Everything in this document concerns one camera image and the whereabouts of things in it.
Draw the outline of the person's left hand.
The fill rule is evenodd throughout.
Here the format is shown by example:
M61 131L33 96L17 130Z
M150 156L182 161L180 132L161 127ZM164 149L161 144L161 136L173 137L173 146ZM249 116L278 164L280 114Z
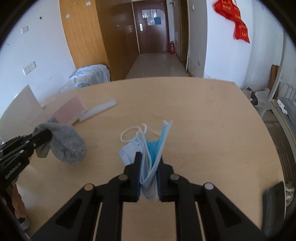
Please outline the person's left hand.
M15 181L11 183L11 201L15 209L15 216L17 219L26 218L27 212L22 200L21 195L18 192Z

